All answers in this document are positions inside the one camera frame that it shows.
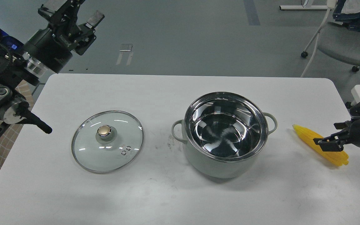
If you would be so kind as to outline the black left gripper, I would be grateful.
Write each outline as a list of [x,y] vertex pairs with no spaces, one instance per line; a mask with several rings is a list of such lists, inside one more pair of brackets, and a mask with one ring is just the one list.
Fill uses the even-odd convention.
[[52,30],[61,30],[72,35],[72,50],[83,55],[96,40],[96,27],[105,15],[96,12],[84,24],[77,25],[78,11],[84,0],[48,0],[40,6],[38,14],[48,21],[48,28],[39,29],[25,44],[24,51],[59,73],[72,58],[72,53],[53,37]]

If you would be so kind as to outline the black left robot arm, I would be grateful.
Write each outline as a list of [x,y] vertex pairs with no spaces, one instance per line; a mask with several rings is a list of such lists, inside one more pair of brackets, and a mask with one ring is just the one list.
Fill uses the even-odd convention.
[[0,137],[12,124],[34,124],[50,134],[52,128],[34,115],[30,104],[16,87],[22,81],[38,85],[47,71],[59,73],[72,58],[83,55],[96,40],[96,27],[104,14],[96,11],[85,23],[77,24],[83,0],[49,0],[38,9],[47,22],[22,43],[0,28]]

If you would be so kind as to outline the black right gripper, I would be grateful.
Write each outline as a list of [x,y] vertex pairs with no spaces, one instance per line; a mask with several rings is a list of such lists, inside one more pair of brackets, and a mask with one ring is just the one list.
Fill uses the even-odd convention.
[[360,117],[353,117],[351,121],[334,123],[334,127],[341,131],[328,137],[313,138],[314,144],[319,145],[323,152],[342,152],[345,144],[360,147]]

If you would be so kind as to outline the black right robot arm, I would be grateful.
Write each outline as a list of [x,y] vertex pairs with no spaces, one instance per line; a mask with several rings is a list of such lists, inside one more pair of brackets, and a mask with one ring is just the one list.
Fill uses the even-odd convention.
[[334,123],[335,129],[339,130],[329,137],[314,138],[313,141],[319,145],[324,152],[341,152],[345,144],[353,144],[360,147],[360,102],[348,104],[351,119],[340,123]]

